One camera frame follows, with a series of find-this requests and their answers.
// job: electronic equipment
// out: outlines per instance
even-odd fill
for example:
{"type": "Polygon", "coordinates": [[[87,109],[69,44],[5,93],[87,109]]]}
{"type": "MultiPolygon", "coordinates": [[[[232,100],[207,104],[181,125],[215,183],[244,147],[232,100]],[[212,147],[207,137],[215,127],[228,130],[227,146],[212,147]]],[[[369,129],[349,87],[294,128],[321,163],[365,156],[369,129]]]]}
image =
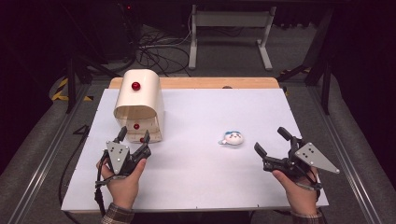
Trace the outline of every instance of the electronic equipment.
{"type": "Polygon", "coordinates": [[[319,190],[322,189],[316,177],[311,178],[311,166],[330,171],[336,174],[340,173],[337,169],[312,143],[305,143],[303,139],[292,136],[285,128],[279,127],[277,132],[282,135],[287,141],[290,141],[290,150],[288,157],[284,159],[276,159],[267,156],[267,152],[256,143],[254,149],[262,157],[263,170],[273,172],[279,170],[283,172],[288,178],[296,182],[302,188],[319,190]],[[299,183],[301,177],[306,177],[310,185],[299,183]]]}
{"type": "Polygon", "coordinates": [[[96,187],[103,186],[112,179],[125,178],[134,171],[134,168],[142,159],[147,159],[151,155],[149,149],[149,131],[146,131],[145,137],[142,139],[142,146],[133,154],[131,154],[129,147],[120,144],[126,133],[127,129],[124,126],[113,142],[106,142],[107,149],[105,149],[104,156],[101,159],[98,172],[100,172],[105,158],[109,158],[107,164],[114,175],[103,181],[98,179],[95,182],[96,187]]]}

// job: white toy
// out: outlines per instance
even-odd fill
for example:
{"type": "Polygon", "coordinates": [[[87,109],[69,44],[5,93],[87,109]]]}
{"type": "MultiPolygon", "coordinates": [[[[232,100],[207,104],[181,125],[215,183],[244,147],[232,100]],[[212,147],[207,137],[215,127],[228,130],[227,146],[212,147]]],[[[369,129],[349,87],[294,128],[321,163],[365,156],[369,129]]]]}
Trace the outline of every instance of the white toy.
{"type": "Polygon", "coordinates": [[[146,130],[150,142],[163,140],[163,94],[155,72],[135,69],[125,73],[114,117],[121,128],[126,126],[126,139],[130,142],[141,142],[146,130]]]}
{"type": "Polygon", "coordinates": [[[244,142],[244,136],[237,131],[227,132],[224,134],[224,139],[219,141],[220,145],[240,145],[244,142]]]}

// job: cable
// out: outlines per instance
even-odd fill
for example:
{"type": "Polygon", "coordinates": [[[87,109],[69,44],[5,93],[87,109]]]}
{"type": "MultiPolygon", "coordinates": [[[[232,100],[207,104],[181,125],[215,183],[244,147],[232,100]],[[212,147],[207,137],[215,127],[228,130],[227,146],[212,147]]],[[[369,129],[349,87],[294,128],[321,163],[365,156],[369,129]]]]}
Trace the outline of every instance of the cable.
{"type": "MultiPolygon", "coordinates": [[[[71,157],[69,158],[69,160],[66,163],[66,166],[64,167],[64,171],[62,172],[61,175],[61,180],[59,182],[59,186],[58,186],[58,199],[59,199],[59,204],[62,206],[64,199],[62,198],[62,185],[64,184],[64,176],[66,174],[67,168],[71,162],[71,160],[74,158],[74,156],[76,155],[78,149],[81,147],[82,143],[85,141],[85,139],[88,136],[88,133],[90,132],[90,127],[88,125],[84,125],[81,129],[85,129],[81,140],[79,141],[77,147],[75,148],[75,150],[73,151],[73,154],[71,155],[71,157]]],[[[64,214],[70,219],[72,220],[74,223],[79,224],[79,222],[73,218],[68,212],[64,211],[64,214]]]]}
{"type": "MultiPolygon", "coordinates": [[[[183,41],[187,41],[187,42],[190,42],[189,40],[187,40],[187,37],[188,36],[186,36],[186,38],[184,38],[183,39],[183,41]]],[[[181,39],[181,38],[177,38],[177,37],[170,37],[170,38],[165,38],[165,39],[159,39],[159,40],[157,40],[157,42],[163,42],[163,41],[167,41],[167,40],[173,40],[172,42],[175,42],[175,41],[177,41],[177,40],[179,40],[179,39],[181,39]]],[[[179,43],[176,43],[176,44],[173,44],[172,42],[170,42],[170,43],[167,43],[166,45],[180,45],[179,43]]]]}
{"type": "Polygon", "coordinates": [[[315,183],[318,183],[317,176],[314,174],[314,172],[312,171],[312,169],[309,169],[309,171],[311,172],[312,176],[314,177],[315,183]]]}
{"type": "Polygon", "coordinates": [[[151,53],[151,52],[149,52],[149,51],[146,50],[146,49],[140,49],[140,50],[142,50],[142,51],[143,51],[144,53],[146,53],[146,55],[147,55],[147,58],[146,58],[146,59],[148,60],[148,64],[146,65],[146,67],[152,68],[154,65],[157,65],[157,66],[161,69],[162,73],[168,77],[168,75],[167,75],[167,73],[165,72],[165,70],[160,66],[160,62],[159,62],[159,61],[155,61],[155,59],[152,57],[152,55],[151,55],[152,53],[151,53]],[[149,58],[150,58],[152,61],[154,61],[154,64],[151,65],[151,66],[149,66],[149,58]]]}
{"type": "MultiPolygon", "coordinates": [[[[101,178],[101,173],[102,173],[102,166],[103,163],[105,162],[105,159],[108,157],[108,152],[107,150],[104,151],[102,158],[100,159],[99,162],[99,166],[98,166],[98,174],[97,174],[97,181],[100,181],[101,178]]],[[[95,197],[94,199],[96,200],[96,202],[99,205],[99,209],[100,209],[100,213],[102,214],[102,217],[106,214],[106,209],[105,209],[105,205],[104,205],[104,201],[103,201],[103,195],[102,195],[102,191],[100,190],[102,186],[96,184],[95,188],[96,188],[96,192],[95,192],[95,197]]]]}
{"type": "Polygon", "coordinates": [[[248,219],[249,219],[248,223],[251,223],[251,220],[253,220],[253,216],[255,213],[256,213],[256,211],[251,211],[250,216],[248,216],[248,219]]]}
{"type": "Polygon", "coordinates": [[[327,219],[326,219],[326,217],[324,216],[324,213],[323,213],[323,210],[321,209],[321,207],[319,207],[318,210],[319,210],[319,212],[322,214],[324,223],[325,223],[325,224],[328,224],[329,222],[327,222],[327,219]]]}
{"type": "MultiPolygon", "coordinates": [[[[187,56],[188,58],[190,57],[189,54],[188,54],[185,50],[183,50],[183,49],[179,49],[179,48],[175,48],[175,47],[166,47],[166,48],[178,49],[178,50],[182,51],[184,54],[186,54],[186,56],[187,56]]],[[[173,73],[179,72],[179,71],[181,71],[181,70],[184,70],[184,71],[187,73],[187,75],[190,77],[190,74],[189,74],[188,71],[186,70],[187,66],[189,65],[188,63],[186,63],[185,65],[182,65],[181,63],[178,63],[177,61],[174,61],[174,60],[169,59],[169,58],[165,58],[165,57],[163,57],[163,56],[161,56],[161,55],[159,55],[159,54],[158,54],[158,55],[157,55],[157,54],[154,54],[154,55],[157,56],[157,57],[159,57],[159,58],[163,58],[163,59],[165,59],[165,60],[169,60],[170,62],[177,63],[178,65],[181,66],[180,69],[177,69],[177,70],[172,71],[172,72],[168,72],[168,74],[173,74],[173,73]]]]}
{"type": "Polygon", "coordinates": [[[165,38],[165,39],[163,39],[163,37],[162,37],[162,38],[159,38],[158,40],[153,41],[153,45],[145,45],[145,46],[142,46],[141,48],[173,47],[173,46],[181,45],[182,43],[187,41],[187,38],[189,38],[190,35],[191,35],[191,30],[190,30],[190,18],[189,18],[189,33],[180,42],[178,42],[176,44],[168,43],[168,44],[162,44],[162,45],[155,45],[155,43],[163,42],[168,39],[175,39],[175,40],[181,39],[181,38],[165,38]]]}

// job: table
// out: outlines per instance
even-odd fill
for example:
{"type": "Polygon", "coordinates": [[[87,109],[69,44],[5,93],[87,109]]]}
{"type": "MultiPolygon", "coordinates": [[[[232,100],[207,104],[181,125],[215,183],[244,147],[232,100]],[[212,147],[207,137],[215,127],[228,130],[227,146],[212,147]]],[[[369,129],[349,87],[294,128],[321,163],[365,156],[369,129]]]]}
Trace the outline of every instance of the table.
{"type": "MultiPolygon", "coordinates": [[[[139,183],[134,204],[136,212],[289,207],[284,190],[270,173],[262,170],[262,159],[253,149],[259,141],[269,155],[284,158],[290,145],[277,134],[277,128],[285,127],[301,137],[285,95],[273,78],[163,77],[161,83],[165,104],[164,139],[149,145],[152,155],[139,183]],[[241,89],[217,89],[224,86],[241,89]],[[238,97],[243,100],[238,101],[238,105],[230,105],[230,99],[238,97]],[[233,119],[246,112],[248,116],[233,119]],[[218,144],[224,132],[230,129],[242,132],[245,136],[242,145],[218,144]]],[[[104,92],[64,197],[64,211],[97,212],[99,209],[93,199],[94,165],[106,141],[114,139],[120,131],[111,118],[120,84],[121,78],[114,78],[104,92]]],[[[132,149],[139,146],[122,143],[132,149]]],[[[102,190],[107,207],[111,196],[106,188],[102,190]]],[[[324,191],[317,205],[328,205],[324,191]]]]}

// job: metal frame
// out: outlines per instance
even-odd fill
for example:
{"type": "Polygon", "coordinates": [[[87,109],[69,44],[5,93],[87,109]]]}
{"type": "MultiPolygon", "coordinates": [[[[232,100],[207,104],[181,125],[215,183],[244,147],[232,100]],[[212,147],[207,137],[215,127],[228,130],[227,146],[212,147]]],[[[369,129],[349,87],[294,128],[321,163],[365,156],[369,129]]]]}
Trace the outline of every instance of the metal frame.
{"type": "Polygon", "coordinates": [[[307,87],[310,96],[315,102],[318,112],[321,115],[323,123],[326,125],[328,129],[328,133],[332,138],[332,143],[335,148],[335,154],[338,157],[338,160],[343,167],[343,171],[346,174],[346,178],[349,182],[352,191],[355,194],[355,197],[361,207],[361,211],[363,212],[367,223],[382,223],[379,214],[376,212],[375,206],[373,205],[367,190],[365,189],[363,183],[361,182],[361,177],[355,169],[352,160],[349,158],[347,154],[346,147],[341,141],[338,132],[332,124],[331,117],[326,114],[326,112],[322,108],[322,102],[320,101],[320,96],[316,90],[316,87],[307,87]]]}
{"type": "Polygon", "coordinates": [[[47,173],[49,172],[50,167],[55,160],[61,144],[64,141],[65,132],[67,131],[71,120],[75,116],[80,103],[84,100],[84,97],[87,94],[89,88],[90,85],[84,84],[78,91],[75,106],[71,108],[70,113],[65,114],[61,126],[55,134],[51,144],[49,145],[46,154],[44,155],[37,169],[35,170],[35,173],[33,174],[29,185],[23,193],[20,202],[15,208],[11,218],[9,219],[8,224],[23,223],[23,220],[25,219],[30,207],[32,206],[35,196],[40,190],[47,176],[47,173]]]}
{"type": "Polygon", "coordinates": [[[240,27],[265,27],[262,38],[257,40],[262,62],[265,70],[271,71],[270,58],[265,44],[270,34],[274,20],[276,7],[270,11],[260,12],[229,12],[229,11],[199,11],[196,5],[192,5],[191,12],[191,47],[189,68],[195,69],[197,59],[197,26],[240,26],[240,27]]]}

